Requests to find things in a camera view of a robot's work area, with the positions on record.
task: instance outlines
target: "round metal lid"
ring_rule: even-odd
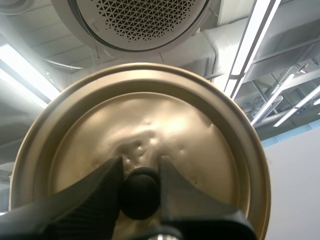
[[[66,89],[41,114],[19,151],[11,185],[16,208],[74,184],[112,156],[125,175],[169,156],[208,195],[241,208],[263,239],[270,180],[259,138],[236,104],[191,72],[133,63]],[[156,224],[158,214],[120,214],[114,238]]]

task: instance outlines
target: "black rubber knob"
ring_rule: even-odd
[[[129,218],[144,220],[160,205],[160,181],[156,170],[140,167],[133,170],[119,188],[120,209]]]

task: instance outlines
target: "textured black plastic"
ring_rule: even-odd
[[[257,240],[241,210],[219,202],[190,184],[168,157],[159,160],[161,223],[177,228],[184,240]]]
[[[0,217],[0,239],[111,239],[123,161],[113,158],[74,185]]]

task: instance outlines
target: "white wall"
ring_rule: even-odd
[[[320,128],[265,148],[271,178],[266,240],[320,239]]]

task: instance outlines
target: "fluorescent light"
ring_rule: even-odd
[[[297,108],[301,108],[303,105],[305,105],[307,102],[309,102],[311,99],[313,99],[316,95],[320,93],[320,85],[316,87],[311,93],[309,93],[304,99],[302,99],[297,105]]]
[[[275,99],[279,96],[279,94],[284,90],[285,88],[285,82],[287,81],[291,81],[294,78],[294,74],[290,74],[282,83],[282,85],[280,85],[280,87],[278,88],[278,90],[271,96],[271,98],[269,99],[269,101],[264,104],[264,106],[260,109],[260,111],[254,116],[254,119],[251,122],[251,125],[254,125],[260,118],[261,116],[269,109],[269,107],[271,106],[271,104],[275,101]]]
[[[227,95],[228,97],[230,97],[236,84],[237,84],[236,79],[229,79],[226,86],[225,86],[224,94]]]
[[[20,82],[15,80],[8,73],[0,69],[0,79],[9,84],[15,90],[26,96],[28,99],[33,101],[35,104],[38,104],[41,108],[45,109],[48,104],[46,104],[43,100],[41,100],[38,96],[36,96],[33,92],[23,86]]]
[[[299,110],[303,105],[314,98],[318,93],[320,93],[320,85],[317,86],[312,92],[310,92],[304,99],[302,99],[297,105],[294,106],[286,115],[284,115],[279,121],[276,122],[274,127],[280,126],[285,120],[290,118],[296,111]]]
[[[320,98],[313,103],[313,105],[318,105],[318,104],[320,104]]]
[[[236,54],[234,64],[231,69],[231,75],[240,76],[242,74],[246,74],[251,66],[252,61],[260,47],[260,44],[267,32],[267,29],[273,19],[276,10],[280,4],[281,0],[256,0],[254,8],[251,12],[251,16],[249,18],[248,25],[245,29],[245,33],[243,39],[240,43],[239,50]],[[267,13],[268,7],[272,5],[272,9],[270,13]],[[263,19],[268,14],[265,23],[263,23]],[[259,33],[259,28],[263,25],[262,31]],[[235,99],[241,84],[244,81],[244,76],[239,80],[238,86],[231,96],[232,99]]]
[[[293,115],[296,111],[298,111],[297,108],[292,108],[290,111],[288,111],[286,113],[286,115],[284,115],[279,121],[276,122],[275,125],[273,125],[274,127],[279,127],[285,120],[287,120],[288,118],[291,117],[291,115]]]
[[[48,99],[55,99],[60,92],[42,76],[27,60],[25,60],[9,44],[0,47],[0,59],[27,80]]]

